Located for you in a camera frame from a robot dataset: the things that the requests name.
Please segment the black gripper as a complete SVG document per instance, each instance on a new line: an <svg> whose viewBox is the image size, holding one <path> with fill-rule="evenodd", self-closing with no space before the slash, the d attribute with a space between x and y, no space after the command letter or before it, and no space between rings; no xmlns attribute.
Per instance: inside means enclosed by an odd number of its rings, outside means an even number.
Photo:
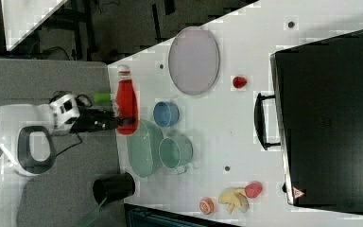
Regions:
<svg viewBox="0 0 363 227"><path fill-rule="evenodd" d="M113 112L81 107L80 116L71 128L71 132L94 132L115 130L119 126L132 125L133 117L115 117Z"/></svg>

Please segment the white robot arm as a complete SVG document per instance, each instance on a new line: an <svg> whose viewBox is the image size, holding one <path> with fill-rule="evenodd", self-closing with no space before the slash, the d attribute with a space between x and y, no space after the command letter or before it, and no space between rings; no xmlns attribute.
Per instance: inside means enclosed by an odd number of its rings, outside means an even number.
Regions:
<svg viewBox="0 0 363 227"><path fill-rule="evenodd" d="M0 227L17 227L27 182L56 161L55 136L114 130L133 122L132 116L70 102L0 106Z"/></svg>

